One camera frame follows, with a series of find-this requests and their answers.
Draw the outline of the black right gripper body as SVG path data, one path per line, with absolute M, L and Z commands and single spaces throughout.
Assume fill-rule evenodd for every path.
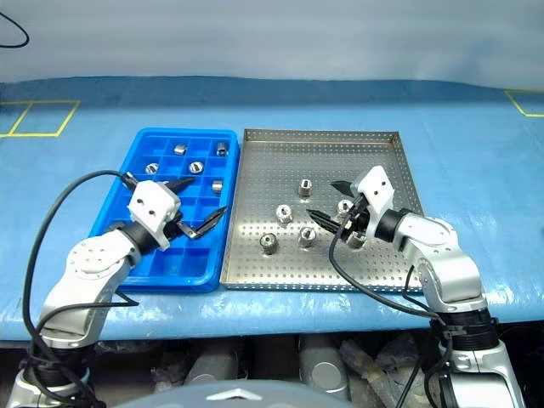
M 357 240 L 365 242 L 366 229 L 370 222 L 367 206 L 368 201 L 362 194 L 357 195 L 353 200 L 343 199 L 337 204 L 341 241 L 347 242 L 350 236 L 354 235 Z

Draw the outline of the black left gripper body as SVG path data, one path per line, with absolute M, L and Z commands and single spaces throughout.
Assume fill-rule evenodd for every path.
M 173 241 L 184 234 L 182 229 L 179 227 L 179 223 L 182 221 L 182 219 L 183 214 L 180 211 L 177 211 L 174 218 L 165 223 L 162 232 L 169 241 Z

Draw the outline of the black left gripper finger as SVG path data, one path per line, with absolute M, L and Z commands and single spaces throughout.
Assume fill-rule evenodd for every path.
M 207 232 L 212 230 L 220 221 L 220 219 L 226 213 L 228 207 L 220 207 L 214 212 L 210 213 L 204 222 L 197 227 L 196 229 L 192 228 L 190 225 L 180 222 L 180 231 L 188 236 L 191 240 L 197 240 L 203 237 Z
M 196 181 L 195 177 L 176 178 L 170 181 L 164 181 L 165 186 L 174 194 L 178 194 Z

